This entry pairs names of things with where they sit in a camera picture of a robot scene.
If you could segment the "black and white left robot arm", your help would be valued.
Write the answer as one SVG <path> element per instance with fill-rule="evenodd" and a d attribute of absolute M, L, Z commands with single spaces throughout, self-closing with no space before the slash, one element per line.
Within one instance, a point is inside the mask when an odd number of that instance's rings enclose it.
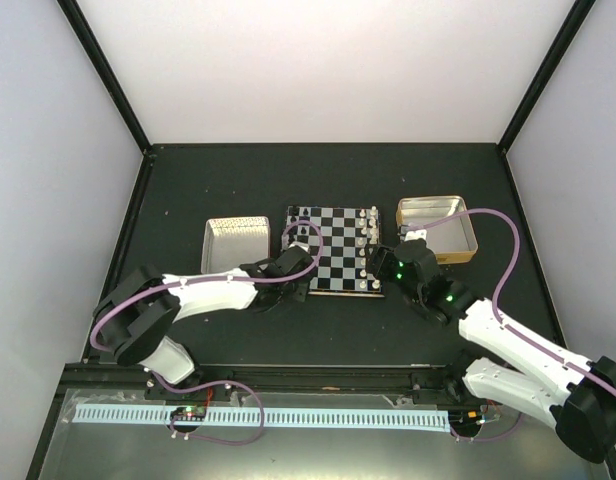
<path fill-rule="evenodd" d="M 216 311 L 266 311 L 286 297 L 303 301 L 318 263 L 295 243 L 276 259 L 219 274 L 160 275 L 142 267 L 95 309 L 91 346 L 111 353 L 119 366 L 155 373 L 179 398 L 193 398 L 203 376 L 186 347 L 168 336 L 171 326 Z"/>

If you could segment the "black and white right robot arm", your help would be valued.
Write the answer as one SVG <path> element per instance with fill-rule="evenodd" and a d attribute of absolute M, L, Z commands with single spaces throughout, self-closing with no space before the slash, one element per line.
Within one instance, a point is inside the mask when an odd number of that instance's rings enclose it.
<path fill-rule="evenodd" d="M 501 359 L 482 357 L 442 379 L 445 396 L 464 403 L 493 400 L 541 421 L 575 454 L 600 464 L 616 445 L 616 362 L 590 360 L 523 326 L 444 274 L 424 239 L 396 247 L 370 243 L 366 269 L 395 284 L 426 320 L 453 325 L 459 335 Z"/>

